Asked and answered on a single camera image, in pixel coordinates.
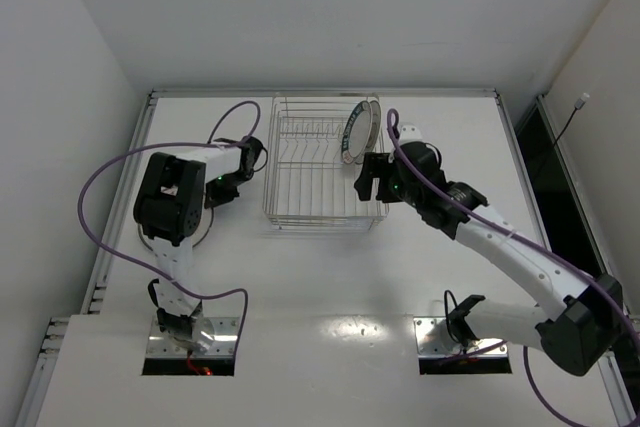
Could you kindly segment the orange sunburst plate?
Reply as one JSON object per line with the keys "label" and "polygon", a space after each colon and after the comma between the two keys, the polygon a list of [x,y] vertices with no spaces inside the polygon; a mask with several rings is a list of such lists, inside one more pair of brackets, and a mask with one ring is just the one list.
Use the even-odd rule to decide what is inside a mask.
{"label": "orange sunburst plate", "polygon": [[[198,228],[197,233],[199,234],[199,236],[196,238],[195,241],[192,242],[192,246],[194,248],[197,248],[209,236],[214,224],[214,218],[215,218],[214,210],[212,208],[206,208],[204,212],[208,215],[208,223],[206,224],[205,228]],[[137,236],[140,243],[144,246],[145,250],[148,252],[152,252],[153,251],[152,245],[146,240],[146,237],[144,236],[144,232],[141,225],[137,226]]]}

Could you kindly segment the dark green rimmed plate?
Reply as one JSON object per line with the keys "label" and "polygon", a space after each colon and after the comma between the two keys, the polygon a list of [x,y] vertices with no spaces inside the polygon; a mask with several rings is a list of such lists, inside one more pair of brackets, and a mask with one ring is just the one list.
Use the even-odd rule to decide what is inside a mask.
{"label": "dark green rimmed plate", "polygon": [[368,144],[371,124],[371,105],[366,100],[361,101],[353,109],[344,126],[341,156],[345,164],[361,161]]}

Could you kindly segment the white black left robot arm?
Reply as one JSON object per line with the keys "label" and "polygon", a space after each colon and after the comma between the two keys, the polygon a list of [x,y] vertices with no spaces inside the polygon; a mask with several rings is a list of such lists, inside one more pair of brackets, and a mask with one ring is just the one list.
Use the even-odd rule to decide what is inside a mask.
{"label": "white black left robot arm", "polygon": [[148,284],[148,294],[160,332],[188,351],[205,353],[215,340],[191,278],[193,237],[206,210],[239,196],[239,186],[253,178],[265,151],[255,137],[239,144],[220,138],[177,155],[156,152],[147,164],[133,216],[161,272]]}

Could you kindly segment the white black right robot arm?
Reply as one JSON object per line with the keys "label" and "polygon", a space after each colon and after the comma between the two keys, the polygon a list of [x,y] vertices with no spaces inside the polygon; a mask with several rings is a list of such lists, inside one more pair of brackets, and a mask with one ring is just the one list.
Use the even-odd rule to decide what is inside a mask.
{"label": "white black right robot arm", "polygon": [[445,315],[442,343],[466,351],[483,338],[544,352],[565,372],[585,375],[621,337],[620,283],[608,274],[575,274],[545,249],[516,231],[486,197],[463,182],[449,181],[441,156],[413,141],[392,153],[367,153],[354,184],[360,200],[404,202],[428,226],[497,267],[535,302],[500,304],[473,294]]}

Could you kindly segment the aluminium table frame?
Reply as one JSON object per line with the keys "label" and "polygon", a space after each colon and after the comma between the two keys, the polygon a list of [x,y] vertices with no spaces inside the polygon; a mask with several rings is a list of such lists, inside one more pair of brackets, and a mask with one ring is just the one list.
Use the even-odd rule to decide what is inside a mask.
{"label": "aluminium table frame", "polygon": [[[474,186],[515,228],[543,241],[496,93],[358,90],[154,92],[131,144],[206,140],[219,116],[248,98],[263,109],[256,136],[267,143],[274,97],[351,110],[356,92],[377,94],[385,111],[396,107],[441,149],[449,178]],[[509,349],[512,374],[419,373],[412,320],[441,315],[443,290],[459,300],[478,293],[534,304],[522,289],[402,204],[367,232],[278,234],[263,213],[267,172],[216,213],[208,244],[195,253],[205,295],[249,292],[235,375],[142,375],[152,274],[101,253],[94,264],[100,281],[107,275],[101,311],[70,318],[36,426],[563,426],[529,387],[518,348]],[[589,426],[618,423],[608,359],[583,378],[542,353],[530,351],[530,359],[564,415]]]}

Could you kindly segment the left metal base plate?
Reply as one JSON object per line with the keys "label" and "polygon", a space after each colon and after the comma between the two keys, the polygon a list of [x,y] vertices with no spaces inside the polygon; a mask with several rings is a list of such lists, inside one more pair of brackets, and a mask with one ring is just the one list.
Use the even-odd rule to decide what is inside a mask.
{"label": "left metal base plate", "polygon": [[195,359],[232,359],[238,340],[240,319],[234,317],[206,317],[196,321],[195,339],[182,341],[162,332],[158,322],[151,324],[146,344],[148,359],[184,358],[188,352]]}

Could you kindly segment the metal base plate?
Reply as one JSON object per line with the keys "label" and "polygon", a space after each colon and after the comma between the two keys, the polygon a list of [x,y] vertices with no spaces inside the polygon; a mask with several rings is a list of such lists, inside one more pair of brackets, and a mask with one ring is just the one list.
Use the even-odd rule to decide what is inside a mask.
{"label": "metal base plate", "polygon": [[196,321],[195,339],[182,341],[162,332],[158,322],[151,324],[146,344],[148,359],[184,358],[188,352],[195,359],[232,359],[238,340],[240,319],[234,317],[206,317]]}
{"label": "metal base plate", "polygon": [[472,340],[467,347],[454,342],[445,325],[445,318],[414,317],[414,333],[418,357],[423,360],[493,360],[507,359],[506,343],[496,338]]}

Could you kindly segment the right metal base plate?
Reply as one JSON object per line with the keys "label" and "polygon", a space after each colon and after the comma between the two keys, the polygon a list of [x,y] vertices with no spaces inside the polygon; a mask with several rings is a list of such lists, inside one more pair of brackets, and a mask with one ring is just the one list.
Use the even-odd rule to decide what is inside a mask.
{"label": "right metal base plate", "polygon": [[507,359],[506,343],[496,338],[472,340],[467,347],[454,342],[445,325],[445,318],[414,317],[414,333],[418,357],[423,360],[493,360]]}

